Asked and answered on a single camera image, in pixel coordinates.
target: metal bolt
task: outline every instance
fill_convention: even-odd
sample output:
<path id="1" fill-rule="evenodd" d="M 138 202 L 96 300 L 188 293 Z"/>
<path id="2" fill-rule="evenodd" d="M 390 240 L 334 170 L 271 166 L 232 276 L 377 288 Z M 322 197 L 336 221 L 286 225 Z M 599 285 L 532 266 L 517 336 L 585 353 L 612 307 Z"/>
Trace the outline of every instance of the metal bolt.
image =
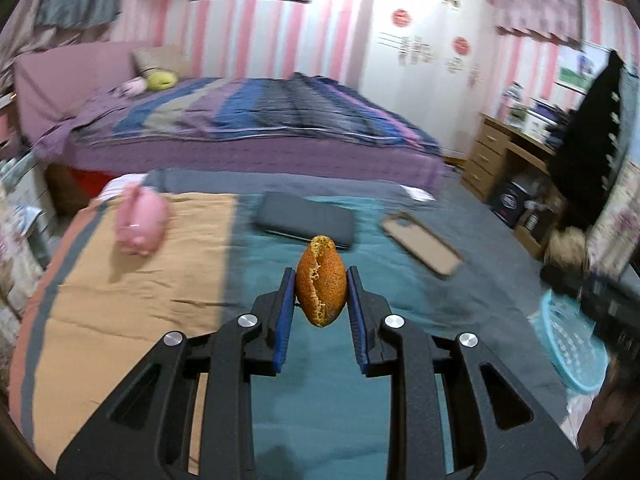
<path id="1" fill-rule="evenodd" d="M 242 314 L 238 318 L 238 325 L 242 328 L 251 328 L 252 326 L 256 326 L 258 324 L 258 318 L 253 314 Z"/>
<path id="2" fill-rule="evenodd" d="M 391 328 L 400 328 L 402 325 L 404 325 L 404 318 L 402 316 L 396 316 L 396 314 L 386 316 L 385 325 Z"/>
<path id="3" fill-rule="evenodd" d="M 462 346 L 467 346 L 469 348 L 473 348 L 478 344 L 478 336 L 476 334 L 471 334 L 470 332 L 460 334 L 460 338 L 458 339 Z"/>
<path id="4" fill-rule="evenodd" d="M 167 346 L 176 346 L 182 342 L 182 334 L 180 332 L 169 332 L 164 334 L 162 341 Z"/>

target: blue gripper pad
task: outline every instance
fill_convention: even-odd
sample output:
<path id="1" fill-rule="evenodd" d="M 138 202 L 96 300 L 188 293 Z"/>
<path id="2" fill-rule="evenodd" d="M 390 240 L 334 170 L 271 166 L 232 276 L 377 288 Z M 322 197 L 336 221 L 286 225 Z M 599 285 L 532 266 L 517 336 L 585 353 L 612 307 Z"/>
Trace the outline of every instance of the blue gripper pad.
<path id="1" fill-rule="evenodd" d="M 287 359 L 287 348 L 289 347 L 289 335 L 291 334 L 291 323 L 293 322 L 293 308 L 295 300 L 294 286 L 296 283 L 296 273 L 293 270 L 287 271 L 284 276 L 280 290 L 285 287 L 282 309 L 276 326 L 276 340 L 273 354 L 273 369 L 277 374 L 282 371 L 282 365 Z"/>
<path id="2" fill-rule="evenodd" d="M 369 357 L 367 355 L 367 332 L 360 307 L 360 299 L 358 290 L 362 290 L 360 279 L 354 277 L 351 269 L 347 270 L 347 283 L 349 287 L 349 295 L 347 298 L 347 307 L 349 309 L 349 320 L 351 322 L 351 337 L 353 338 L 353 349 L 356 354 L 356 361 L 360 366 L 362 374 L 369 370 Z"/>

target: red sticker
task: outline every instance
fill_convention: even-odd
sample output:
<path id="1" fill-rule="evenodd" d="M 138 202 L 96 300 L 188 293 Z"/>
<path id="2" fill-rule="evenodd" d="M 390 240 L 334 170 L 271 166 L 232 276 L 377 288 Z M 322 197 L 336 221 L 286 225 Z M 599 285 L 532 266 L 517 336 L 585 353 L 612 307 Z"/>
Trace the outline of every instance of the red sticker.
<path id="1" fill-rule="evenodd" d="M 465 38 L 463 38 L 462 36 L 458 36 L 453 40 L 453 50 L 459 56 L 468 56 L 469 52 L 471 51 L 471 46 L 469 45 L 469 42 L 465 40 Z"/>
<path id="2" fill-rule="evenodd" d="M 411 15 L 404 9 L 396 10 L 391 19 L 396 27 L 408 27 L 411 23 Z"/>

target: triangular cutout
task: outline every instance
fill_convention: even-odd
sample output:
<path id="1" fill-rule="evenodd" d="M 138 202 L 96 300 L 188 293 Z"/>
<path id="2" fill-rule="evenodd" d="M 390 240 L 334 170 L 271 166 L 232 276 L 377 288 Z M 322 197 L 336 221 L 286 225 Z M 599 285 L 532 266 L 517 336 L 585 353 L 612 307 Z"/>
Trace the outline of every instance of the triangular cutout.
<path id="1" fill-rule="evenodd" d="M 156 364 L 144 371 L 111 412 L 109 418 L 113 422 L 132 430 L 144 428 L 160 377 L 160 368 L 161 366 Z"/>
<path id="2" fill-rule="evenodd" d="M 533 420 L 533 414 L 524 401 L 511 389 L 502 376 L 489 364 L 480 367 L 495 423 L 501 430 L 510 430 Z"/>

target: yellow plush toy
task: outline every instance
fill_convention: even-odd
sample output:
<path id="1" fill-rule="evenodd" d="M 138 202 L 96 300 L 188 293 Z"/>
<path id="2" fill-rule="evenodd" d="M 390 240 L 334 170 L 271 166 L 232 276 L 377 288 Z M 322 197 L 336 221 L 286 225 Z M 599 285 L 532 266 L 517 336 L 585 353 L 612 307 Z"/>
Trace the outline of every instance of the yellow plush toy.
<path id="1" fill-rule="evenodd" d="M 173 72 L 157 70 L 146 77 L 146 87 L 149 90 L 167 90 L 178 82 L 178 78 Z"/>

